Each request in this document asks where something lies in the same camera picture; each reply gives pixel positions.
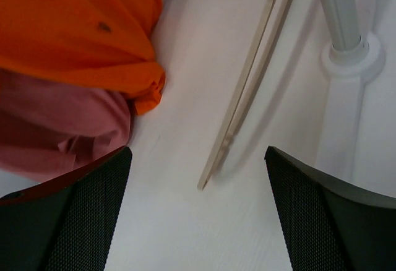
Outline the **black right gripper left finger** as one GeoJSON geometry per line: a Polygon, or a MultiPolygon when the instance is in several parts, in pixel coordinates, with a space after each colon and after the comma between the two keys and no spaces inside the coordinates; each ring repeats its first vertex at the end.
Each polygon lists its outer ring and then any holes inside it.
{"type": "Polygon", "coordinates": [[[1,270],[104,270],[130,173],[121,147],[1,198],[1,270]]]}

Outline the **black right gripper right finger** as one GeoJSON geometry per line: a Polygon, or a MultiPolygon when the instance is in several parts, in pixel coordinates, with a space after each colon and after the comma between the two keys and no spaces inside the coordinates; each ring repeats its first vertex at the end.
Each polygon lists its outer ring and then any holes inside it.
{"type": "Polygon", "coordinates": [[[269,146],[265,164],[293,270],[395,270],[395,199],[269,146]]]}

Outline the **orange t shirt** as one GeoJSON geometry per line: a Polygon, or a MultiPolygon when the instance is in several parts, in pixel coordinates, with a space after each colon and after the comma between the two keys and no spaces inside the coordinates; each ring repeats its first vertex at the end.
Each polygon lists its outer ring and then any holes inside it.
{"type": "Polygon", "coordinates": [[[1,67],[39,79],[103,88],[142,115],[166,75],[152,32],[162,0],[1,0],[1,67]]]}

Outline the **beige wooden hanger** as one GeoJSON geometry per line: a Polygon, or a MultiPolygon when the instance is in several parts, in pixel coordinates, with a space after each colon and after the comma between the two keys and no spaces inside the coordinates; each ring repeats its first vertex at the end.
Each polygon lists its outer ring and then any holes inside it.
{"type": "Polygon", "coordinates": [[[250,102],[282,32],[292,0],[265,0],[256,31],[219,132],[197,183],[202,191],[215,174],[245,120],[250,102]]]}

